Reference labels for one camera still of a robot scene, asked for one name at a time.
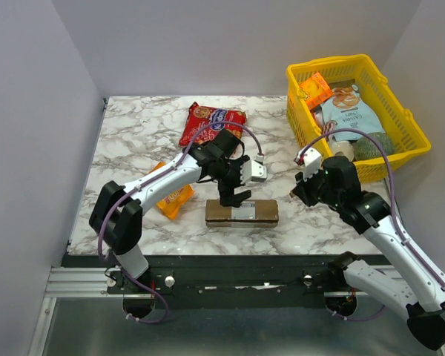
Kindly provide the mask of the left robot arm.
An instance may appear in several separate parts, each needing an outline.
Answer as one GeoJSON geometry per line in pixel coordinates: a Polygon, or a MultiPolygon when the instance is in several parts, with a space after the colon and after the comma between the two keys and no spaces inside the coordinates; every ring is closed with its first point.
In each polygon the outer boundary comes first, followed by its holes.
{"type": "Polygon", "coordinates": [[[220,202],[224,206],[240,206],[251,196],[250,191],[235,193],[245,185],[243,166],[250,157],[232,154],[243,142],[230,131],[221,130],[214,139],[203,144],[194,140],[173,161],[127,185],[106,183],[90,215],[89,225],[98,236],[99,258],[108,260],[102,246],[108,245],[124,276],[124,284],[134,293],[150,291],[149,262],[138,242],[142,236],[142,218],[160,200],[185,185],[202,182],[207,177],[217,181],[220,202]]]}

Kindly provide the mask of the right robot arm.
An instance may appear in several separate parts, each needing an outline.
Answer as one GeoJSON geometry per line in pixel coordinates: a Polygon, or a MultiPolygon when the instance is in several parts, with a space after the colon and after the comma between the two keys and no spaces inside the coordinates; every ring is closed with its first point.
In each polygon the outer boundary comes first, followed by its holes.
{"type": "Polygon", "coordinates": [[[292,195],[307,206],[323,203],[377,247],[403,280],[397,282],[346,252],[329,264],[328,285],[366,292],[404,320],[426,348],[445,344],[445,273],[406,232],[395,210],[379,195],[360,187],[355,165],[344,156],[323,159],[315,149],[299,153],[292,195]]]}

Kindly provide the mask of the brown cardboard express box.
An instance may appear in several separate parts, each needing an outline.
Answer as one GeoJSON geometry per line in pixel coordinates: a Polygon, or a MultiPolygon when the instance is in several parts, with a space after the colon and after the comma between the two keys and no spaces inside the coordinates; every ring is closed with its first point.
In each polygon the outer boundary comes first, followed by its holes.
{"type": "Polygon", "coordinates": [[[278,225],[276,200],[246,200],[239,208],[224,207],[218,200],[207,200],[205,223],[208,227],[272,228],[278,225]]]}

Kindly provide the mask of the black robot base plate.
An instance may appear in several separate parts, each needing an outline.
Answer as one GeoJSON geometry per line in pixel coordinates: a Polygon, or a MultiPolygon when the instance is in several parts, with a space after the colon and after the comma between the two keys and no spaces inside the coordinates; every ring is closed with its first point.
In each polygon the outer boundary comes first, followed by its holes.
{"type": "Polygon", "coordinates": [[[143,283],[161,298],[134,285],[105,264],[105,292],[122,297],[126,312],[145,316],[151,310],[257,309],[326,306],[352,314],[359,291],[334,279],[334,255],[164,256],[148,258],[143,283]]]}

